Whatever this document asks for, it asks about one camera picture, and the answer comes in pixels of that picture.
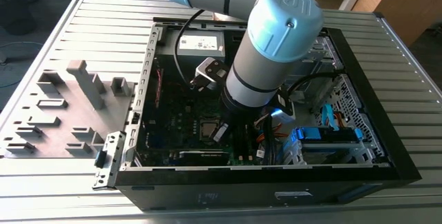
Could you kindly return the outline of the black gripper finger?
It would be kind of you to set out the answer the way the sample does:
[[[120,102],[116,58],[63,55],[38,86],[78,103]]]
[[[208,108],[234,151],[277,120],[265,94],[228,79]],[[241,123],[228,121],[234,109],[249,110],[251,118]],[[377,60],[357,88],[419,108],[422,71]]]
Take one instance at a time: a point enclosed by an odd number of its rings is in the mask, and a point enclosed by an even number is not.
[[[211,139],[215,141],[215,142],[220,142],[224,137],[228,136],[230,134],[230,125],[228,123],[222,123],[215,129],[214,129],[214,132],[211,134]]]

